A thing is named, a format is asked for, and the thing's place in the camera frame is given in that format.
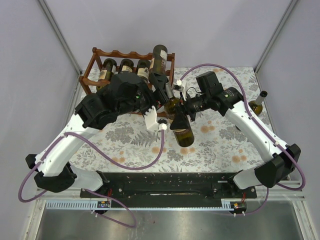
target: upright bottle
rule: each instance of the upright bottle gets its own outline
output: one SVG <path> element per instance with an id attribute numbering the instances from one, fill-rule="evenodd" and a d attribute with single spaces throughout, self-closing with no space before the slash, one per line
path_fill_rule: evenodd
<path id="1" fill-rule="evenodd" d="M 256 100 L 250 101 L 248 103 L 249 107 L 252 109 L 252 111 L 254 111 L 254 113 L 257 116 L 259 116 L 262 110 L 264 109 L 264 107 L 262 106 L 262 102 L 264 101 L 267 95 L 268 93 L 266 91 L 261 91 Z"/>
<path id="2" fill-rule="evenodd" d="M 113 60 L 112 58 L 107 58 L 104 60 L 101 72 L 99 75 L 98 82 L 102 82 L 103 86 L 97 86 L 96 90 L 98 91 L 99 89 L 103 88 L 105 85 L 107 85 L 111 77 L 115 74 L 117 68 L 117 62 Z"/>
<path id="3" fill-rule="evenodd" d="M 134 70 L 134 62 L 133 61 L 131 61 L 128 58 L 125 58 L 121 61 L 120 67 L 119 67 L 119 72 L 122 72 L 122 71 L 132 72 L 133 70 Z"/>
<path id="4" fill-rule="evenodd" d="M 150 73 L 165 74 L 167 65 L 168 49 L 163 45 L 153 48 Z"/>
<path id="5" fill-rule="evenodd" d="M 174 93 L 172 91 L 172 88 L 169 82 L 165 85 L 165 90 L 170 100 L 168 103 L 164 105 L 164 110 L 166 112 L 168 121 L 171 124 L 176 116 L 175 106 L 177 103 L 179 103 L 180 99 L 174 96 Z M 188 126 L 189 127 L 187 129 L 173 130 L 177 143 L 184 148 L 189 147 L 195 141 L 195 136 L 194 136 L 194 133 L 192 132 L 190 124 Z"/>
<path id="6" fill-rule="evenodd" d="M 142 80 L 147 84 L 149 79 L 149 68 L 150 61 L 145 59 L 140 59 L 138 65 L 136 66 L 136 74 L 142 78 Z"/>

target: floral tablecloth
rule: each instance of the floral tablecloth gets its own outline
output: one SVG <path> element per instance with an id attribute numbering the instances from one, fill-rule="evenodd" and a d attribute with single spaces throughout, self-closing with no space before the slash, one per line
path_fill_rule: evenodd
<path id="1" fill-rule="evenodd" d="M 189 68 L 177 67 L 174 78 L 178 80 Z M 252 67 L 229 68 L 240 80 L 248 100 L 255 99 L 260 92 Z M 196 76 L 207 71 L 214 71 L 223 87 L 236 87 L 234 79 L 224 70 L 214 67 L 201 67 L 184 78 L 189 87 L 199 90 Z M 91 80 L 97 81 L 99 69 L 92 69 Z M 194 89 L 188 93 L 193 96 Z M 266 109 L 259 116 L 271 129 Z M 261 164 L 258 151 L 247 137 L 218 112 L 206 110 L 198 113 L 191 123 L 195 141 L 190 147 L 180 147 L 174 134 L 165 132 L 165 145 L 161 158 L 152 167 L 139 172 L 237 172 Z M 140 167 L 152 162 L 158 155 L 161 133 L 148 132 L 144 119 L 140 115 L 125 114 L 117 121 L 107 125 L 90 139 L 116 162 Z M 95 150 L 84 144 L 70 159 L 78 168 L 102 172 L 131 172 L 117 167 L 104 159 Z"/>

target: wine rack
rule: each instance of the wine rack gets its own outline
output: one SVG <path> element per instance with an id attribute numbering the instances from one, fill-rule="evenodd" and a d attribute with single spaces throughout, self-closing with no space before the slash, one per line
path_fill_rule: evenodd
<path id="1" fill-rule="evenodd" d="M 96 47 L 92 48 L 92 57 L 89 61 L 89 64 L 83 74 L 83 76 L 79 77 L 79 82 L 85 92 L 85 94 L 89 95 L 91 94 L 91 90 L 89 86 L 101 86 L 100 82 L 97 81 L 92 81 L 88 78 L 89 73 L 93 67 L 93 65 L 96 63 L 97 66 L 99 67 L 99 70 L 101 71 L 102 68 L 102 60 L 101 57 L 108 57 L 108 58 L 121 58 L 121 59 L 145 59 L 145 60 L 151 60 L 152 59 L 152 53 L 148 53 L 147 55 L 140 55 L 139 53 L 135 51 L 131 51 L 130 53 L 122 53 L 118 50 L 113 50 L 112 52 L 105 52 L 102 51 L 101 49 L 98 49 Z M 171 53 L 167 55 L 167 62 L 171 62 L 170 70 L 165 71 L 165 74 L 169 76 L 169 80 L 171 85 L 174 82 L 174 71 L 175 71 L 175 54 Z M 158 112 L 159 117 L 165 117 L 166 113 L 165 112 Z"/>

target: white wall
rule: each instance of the white wall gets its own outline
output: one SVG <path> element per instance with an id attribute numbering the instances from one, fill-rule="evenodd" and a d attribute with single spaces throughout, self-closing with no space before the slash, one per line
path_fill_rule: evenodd
<path id="1" fill-rule="evenodd" d="M 176 53 L 177 67 L 255 66 L 290 0 L 46 0 L 81 68 L 92 47 Z"/>
<path id="2" fill-rule="evenodd" d="M 320 1 L 300 1 L 258 73 L 278 135 L 301 148 L 307 204 L 320 230 Z"/>
<path id="3" fill-rule="evenodd" d="M 18 201 L 27 154 L 59 133 L 77 74 L 35 0 L 0 3 L 0 238 L 18 240 L 30 204 Z M 30 184 L 24 196 L 35 193 Z"/>

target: green wine bottle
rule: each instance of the green wine bottle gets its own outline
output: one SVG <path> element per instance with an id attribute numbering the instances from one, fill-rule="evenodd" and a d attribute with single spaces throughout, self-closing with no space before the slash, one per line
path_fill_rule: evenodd
<path id="1" fill-rule="evenodd" d="M 112 58 L 107 58 L 106 60 L 104 60 L 101 68 L 101 72 L 98 78 L 98 82 L 102 82 L 105 85 L 107 85 L 108 82 L 111 80 L 111 77 L 115 74 L 116 68 L 117 68 L 117 62 L 115 60 L 113 60 Z M 98 91 L 104 86 L 97 86 L 96 90 Z"/>
<path id="2" fill-rule="evenodd" d="M 176 104 L 180 101 L 179 98 L 174 96 L 170 83 L 167 82 L 165 85 L 166 93 L 169 97 L 169 102 L 164 105 L 164 110 L 166 112 L 169 123 L 171 124 L 176 116 Z M 192 132 L 190 124 L 187 129 L 176 129 L 173 130 L 173 134 L 179 146 L 186 148 L 191 146 L 195 141 L 194 133 Z"/>
<path id="3" fill-rule="evenodd" d="M 136 66 L 136 74 L 147 84 L 149 80 L 150 61 L 140 59 Z"/>
<path id="4" fill-rule="evenodd" d="M 259 116 L 262 113 L 262 110 L 264 109 L 264 107 L 262 106 L 262 102 L 264 101 L 267 95 L 268 93 L 266 91 L 261 91 L 256 100 L 250 101 L 248 103 L 249 107 L 257 116 Z"/>
<path id="5" fill-rule="evenodd" d="M 121 61 L 119 72 L 129 71 L 132 72 L 134 70 L 134 62 L 128 58 L 125 58 Z"/>
<path id="6" fill-rule="evenodd" d="M 168 49 L 163 45 L 153 48 L 150 73 L 165 74 L 167 65 Z"/>

